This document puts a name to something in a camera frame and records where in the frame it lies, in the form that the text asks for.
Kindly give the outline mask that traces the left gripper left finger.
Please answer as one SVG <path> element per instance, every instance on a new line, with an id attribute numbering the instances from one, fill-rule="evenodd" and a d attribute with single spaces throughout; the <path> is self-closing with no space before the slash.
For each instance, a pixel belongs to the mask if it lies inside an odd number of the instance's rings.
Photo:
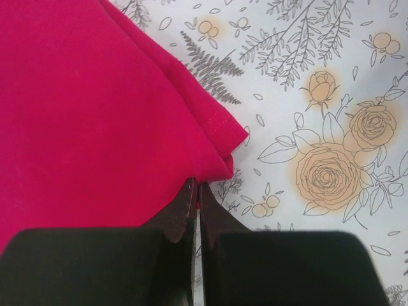
<path id="1" fill-rule="evenodd" d="M 37 228 L 1 255 L 2 305 L 192 305 L 197 181 L 139 227 Z"/>

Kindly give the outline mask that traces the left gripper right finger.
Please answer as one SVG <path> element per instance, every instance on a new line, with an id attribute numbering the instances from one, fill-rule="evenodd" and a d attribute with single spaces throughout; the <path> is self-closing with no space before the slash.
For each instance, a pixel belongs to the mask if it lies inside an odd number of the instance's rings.
<path id="1" fill-rule="evenodd" d="M 208 185 L 200 203 L 206 305 L 387 305 L 360 240 L 341 231 L 252 231 Z"/>

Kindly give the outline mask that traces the red t shirt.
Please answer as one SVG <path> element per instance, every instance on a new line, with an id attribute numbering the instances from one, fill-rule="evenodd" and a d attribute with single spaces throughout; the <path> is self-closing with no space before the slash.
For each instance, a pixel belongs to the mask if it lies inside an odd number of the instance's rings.
<path id="1" fill-rule="evenodd" d="M 108 1 L 1 2 L 1 245 L 139 226 L 226 180 L 246 130 Z"/>

